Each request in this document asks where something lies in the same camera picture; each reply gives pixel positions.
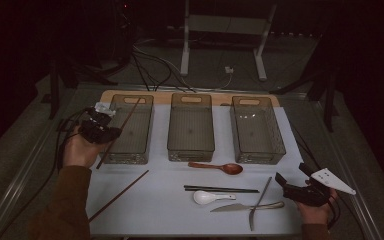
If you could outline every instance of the black chopstick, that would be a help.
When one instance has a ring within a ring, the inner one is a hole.
[[[221,187],[205,187],[205,186],[191,186],[184,185],[185,191],[208,191],[208,192],[241,192],[241,193],[259,193],[257,189],[243,189],[243,188],[221,188]]]

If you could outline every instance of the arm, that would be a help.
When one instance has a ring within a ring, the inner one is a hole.
[[[331,203],[337,199],[338,195],[334,189],[330,189]],[[302,239],[303,240],[330,240],[327,223],[331,209],[329,204],[324,204],[321,207],[311,207],[300,202],[295,202],[298,210],[301,213],[303,224]]]
[[[68,139],[51,202],[28,224],[30,239],[90,239],[85,211],[92,173],[89,168],[104,148],[80,135]]]

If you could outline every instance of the dark background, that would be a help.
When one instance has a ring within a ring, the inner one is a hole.
[[[96,35],[90,34],[90,29],[99,27],[88,22],[85,14],[96,10],[97,23],[105,27],[111,1],[100,2],[102,6],[97,7],[91,0],[0,0],[0,137],[36,97],[34,84],[49,73],[55,46],[82,63],[99,64],[97,58],[105,54],[97,51]],[[384,1],[277,2],[272,34],[321,37],[305,74],[326,65],[339,67],[337,90],[344,94],[384,171]],[[167,25],[183,24],[183,1],[123,3],[129,6],[125,11],[132,24],[149,36],[164,39]],[[248,5],[263,3],[214,1],[217,8],[203,0],[191,4],[193,11],[211,13],[217,9],[219,15],[235,15],[244,14],[242,9]],[[257,7],[251,9],[246,13],[250,17],[267,14]]]

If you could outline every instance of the hand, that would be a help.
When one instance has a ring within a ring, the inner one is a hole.
[[[338,198],[338,194],[335,189],[330,189],[329,201],[333,203]],[[298,210],[301,213],[301,217],[304,224],[324,224],[327,225],[329,215],[331,212],[330,206],[328,203],[320,206],[320,207],[311,207],[305,205],[304,203],[295,202],[298,206]]]
[[[63,165],[90,168],[106,144],[90,143],[78,133],[78,130],[79,126],[76,126],[72,137],[69,137],[65,144]]]

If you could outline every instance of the silver utensil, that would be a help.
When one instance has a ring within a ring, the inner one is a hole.
[[[252,208],[251,211],[249,212],[248,219],[249,219],[249,227],[251,228],[251,231],[254,231],[254,213],[255,213],[255,210],[257,209],[258,204],[260,204],[261,200],[263,199],[263,196],[267,191],[267,187],[269,186],[271,179],[272,179],[272,177],[269,177],[269,180],[267,180],[266,186],[264,187],[264,190],[260,196],[260,199],[258,199],[257,204],[255,204],[254,208]]]
[[[255,209],[256,210],[275,209],[275,208],[283,208],[284,206],[285,206],[285,203],[280,201],[280,202],[275,202],[271,204],[258,205]],[[254,206],[246,206],[240,203],[234,203],[234,204],[214,208],[210,212],[232,212],[232,211],[241,211],[241,210],[251,210],[253,208]]]

